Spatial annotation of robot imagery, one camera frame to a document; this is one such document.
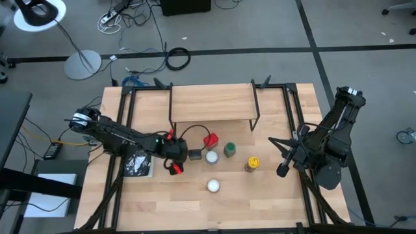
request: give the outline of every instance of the black floor stripe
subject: black floor stripe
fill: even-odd
[[[297,5],[298,10],[299,10],[299,14],[300,14],[300,17],[301,17],[301,20],[302,20],[302,24],[304,25],[305,32],[306,32],[306,35],[307,35],[307,39],[309,40],[309,44],[314,49],[313,50],[313,57],[314,57],[315,62],[317,64],[318,72],[319,72],[319,75],[320,75],[320,79],[322,81],[322,85],[324,86],[326,97],[328,98],[328,102],[329,102],[330,106],[332,107],[333,104],[334,104],[333,92],[332,92],[332,89],[331,89],[330,82],[328,80],[328,76],[326,75],[325,68],[324,68],[324,65],[322,63],[322,59],[321,59],[320,54],[319,54],[319,50],[318,50],[317,45],[315,43],[315,39],[313,38],[312,29],[311,29],[311,26],[309,25],[309,22],[307,20],[307,16],[306,16],[304,6],[302,4],[302,0],[296,0],[296,5]],[[378,48],[378,46],[374,45],[374,46],[371,46],[370,48],[371,48],[370,50],[375,50],[376,48]],[[356,48],[354,48],[354,47],[344,47],[344,49],[356,49]],[[365,190],[364,190],[364,187],[363,187],[363,183],[361,182],[361,178],[359,176],[357,165],[355,164],[354,156],[352,155],[352,153],[350,154],[349,158],[350,158],[350,162],[354,162],[352,164],[349,164],[349,170],[350,170],[351,178],[352,178],[354,188],[356,190],[356,194],[357,194],[357,197],[358,197],[359,206],[361,207],[361,212],[363,213],[363,217],[366,221],[368,221],[370,223],[374,223],[374,218],[373,218],[372,213],[371,213],[371,208],[370,208],[369,202],[367,200],[367,196],[365,195]]]
[[[416,44],[317,47],[318,52],[377,51],[377,50],[395,50],[395,49],[416,49]]]
[[[240,55],[251,53],[310,53],[310,47],[283,47],[283,48],[248,48],[248,49],[211,49],[211,50],[195,50],[189,51],[192,56],[202,55]],[[122,53],[122,54],[104,54],[102,59],[110,59],[116,55],[119,59],[141,59],[141,58],[163,58],[166,53]],[[184,53],[175,53],[172,56],[185,56]],[[28,58],[10,58],[10,62],[19,64],[26,62],[62,62],[68,59],[68,56],[57,57],[28,57]]]
[[[251,53],[324,53],[324,52],[346,52],[346,51],[379,51],[379,50],[396,50],[396,49],[416,49],[416,44],[402,45],[357,45],[357,46],[333,46],[333,47],[276,47],[276,48],[247,48],[247,49],[211,49],[189,51],[192,56],[202,55],[241,55]],[[163,58],[166,53],[124,53],[124,54],[103,54],[102,59],[110,59],[116,55],[119,59],[141,59],[141,58]],[[185,56],[185,54],[175,54],[176,56]],[[63,62],[68,56],[54,57],[27,57],[27,58],[10,58],[10,62],[31,63],[31,62]]]

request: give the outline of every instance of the small black box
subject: small black box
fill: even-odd
[[[211,10],[211,0],[161,0],[164,16],[208,12]]]
[[[202,152],[200,149],[190,149],[189,152],[189,160],[201,160],[202,159]]]

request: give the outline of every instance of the red clip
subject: red clip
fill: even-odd
[[[176,163],[174,163],[174,169],[175,169],[175,171],[176,171],[176,173],[179,175],[179,174],[182,174],[182,172],[181,172],[181,169],[177,166],[177,164]]]
[[[168,134],[168,136],[166,137],[168,140],[170,140],[170,139],[172,139],[172,136],[174,135],[174,130],[173,129],[170,129],[169,130],[169,134]]]

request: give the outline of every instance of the yellow can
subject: yellow can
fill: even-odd
[[[258,168],[260,165],[260,160],[256,157],[251,157],[248,159],[248,162],[246,163],[246,165],[244,166],[244,169],[247,172],[254,172],[254,170],[256,168]]]

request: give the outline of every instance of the red object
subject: red object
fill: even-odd
[[[174,164],[174,169],[178,175],[182,173],[181,169],[176,164]]]
[[[168,136],[166,137],[168,140],[170,140],[171,138],[172,138],[172,136],[174,135],[174,130],[173,129],[171,129],[171,130],[169,130],[169,134],[168,134]]]
[[[211,133],[203,139],[204,146],[207,146],[208,150],[215,148],[218,145],[218,137],[215,133]]]

